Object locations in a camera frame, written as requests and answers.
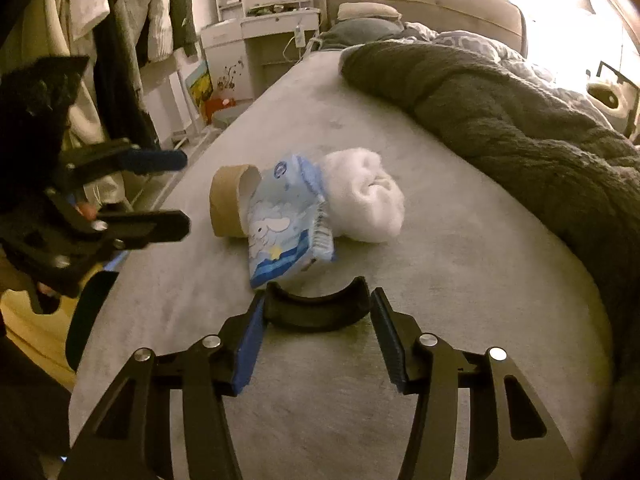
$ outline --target white jacket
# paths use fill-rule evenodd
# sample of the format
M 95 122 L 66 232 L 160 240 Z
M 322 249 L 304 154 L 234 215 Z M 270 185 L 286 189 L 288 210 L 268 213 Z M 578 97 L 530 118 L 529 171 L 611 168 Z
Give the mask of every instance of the white jacket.
M 125 0 L 134 43 L 138 42 L 146 17 L 149 16 L 149 61 L 165 59 L 174 50 L 169 4 L 170 0 Z

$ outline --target wet wipes package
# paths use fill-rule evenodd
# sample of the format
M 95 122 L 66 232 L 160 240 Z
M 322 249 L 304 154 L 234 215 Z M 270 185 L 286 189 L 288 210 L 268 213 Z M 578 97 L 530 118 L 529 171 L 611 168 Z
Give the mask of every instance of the wet wipes package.
M 265 171 L 248 209 L 249 276 L 259 288 L 334 256 L 320 169 L 299 155 Z

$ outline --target metal bolt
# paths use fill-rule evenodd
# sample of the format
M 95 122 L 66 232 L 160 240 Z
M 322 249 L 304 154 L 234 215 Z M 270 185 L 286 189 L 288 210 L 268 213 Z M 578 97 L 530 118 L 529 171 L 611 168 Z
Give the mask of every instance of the metal bolt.
M 202 345 L 204 348 L 218 348 L 222 345 L 222 341 L 217 335 L 208 335 L 202 340 Z
M 438 344 L 438 338 L 429 333 L 422 334 L 419 340 L 422 346 L 436 346 Z
M 59 254 L 58 256 L 54 256 L 53 265 L 58 269 L 66 269 L 69 265 L 71 265 L 71 260 L 67 256 Z
M 104 220 L 94 220 L 93 222 L 91 222 L 91 227 L 94 229 L 94 231 L 106 231 L 109 227 L 109 224 L 107 224 L 107 222 L 105 222 Z
M 504 361 L 507 358 L 507 352 L 497 346 L 494 346 L 489 350 L 489 355 L 496 361 Z
M 133 357 L 136 361 L 148 361 L 151 358 L 151 350 L 149 348 L 138 348 Z

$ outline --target drawer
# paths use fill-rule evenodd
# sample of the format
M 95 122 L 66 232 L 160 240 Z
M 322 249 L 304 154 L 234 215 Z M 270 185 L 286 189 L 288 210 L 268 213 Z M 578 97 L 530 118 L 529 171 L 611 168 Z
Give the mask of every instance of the drawer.
M 238 20 L 228 20 L 227 22 L 216 23 L 200 31 L 202 46 L 222 45 L 231 41 L 242 40 L 242 28 Z
M 257 18 L 246 18 L 241 25 L 242 37 L 257 38 L 281 32 L 293 32 L 298 25 L 302 30 L 317 30 L 318 13 L 296 10 Z

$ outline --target cardboard tube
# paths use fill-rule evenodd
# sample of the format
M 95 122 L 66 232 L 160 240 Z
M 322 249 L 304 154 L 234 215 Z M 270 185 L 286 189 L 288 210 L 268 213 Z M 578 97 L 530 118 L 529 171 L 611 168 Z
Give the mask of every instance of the cardboard tube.
M 216 236 L 247 238 L 249 199 L 260 184 L 260 171 L 251 164 L 222 166 L 209 191 L 211 225 Z

